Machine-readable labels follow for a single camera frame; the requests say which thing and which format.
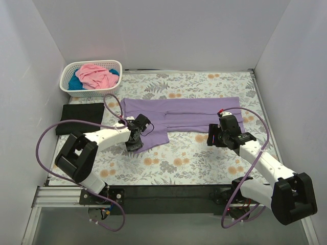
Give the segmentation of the purple t-shirt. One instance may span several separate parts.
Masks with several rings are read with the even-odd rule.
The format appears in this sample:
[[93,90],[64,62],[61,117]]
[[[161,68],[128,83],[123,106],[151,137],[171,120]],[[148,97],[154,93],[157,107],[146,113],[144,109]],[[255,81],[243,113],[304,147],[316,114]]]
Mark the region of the purple t-shirt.
[[238,97],[163,100],[124,98],[121,105],[126,117],[136,118],[142,114],[154,124],[141,137],[144,145],[136,153],[169,143],[169,132],[207,133],[209,124],[219,122],[217,112],[221,109],[233,107],[231,113],[236,117],[241,131],[245,131]]

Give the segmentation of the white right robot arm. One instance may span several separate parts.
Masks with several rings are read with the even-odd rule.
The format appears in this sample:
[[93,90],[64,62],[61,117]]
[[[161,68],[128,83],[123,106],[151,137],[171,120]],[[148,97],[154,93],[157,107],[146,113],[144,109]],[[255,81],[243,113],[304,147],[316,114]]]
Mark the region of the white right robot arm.
[[229,108],[218,112],[219,123],[210,124],[207,145],[228,148],[251,164],[245,176],[235,179],[222,218],[233,201],[253,200],[269,208],[283,225],[317,213],[313,182],[306,173],[296,173],[265,152],[265,146],[242,132]]

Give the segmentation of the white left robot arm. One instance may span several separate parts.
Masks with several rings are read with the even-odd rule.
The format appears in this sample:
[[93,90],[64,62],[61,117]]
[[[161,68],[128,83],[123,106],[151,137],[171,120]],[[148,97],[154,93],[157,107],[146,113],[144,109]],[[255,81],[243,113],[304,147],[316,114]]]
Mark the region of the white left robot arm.
[[97,204],[104,204],[109,197],[107,184],[92,171],[98,152],[124,143],[126,150],[135,152],[144,144],[141,134],[152,123],[142,114],[137,118],[120,120],[114,126],[91,133],[71,133],[55,159],[55,165],[75,183],[91,191]]

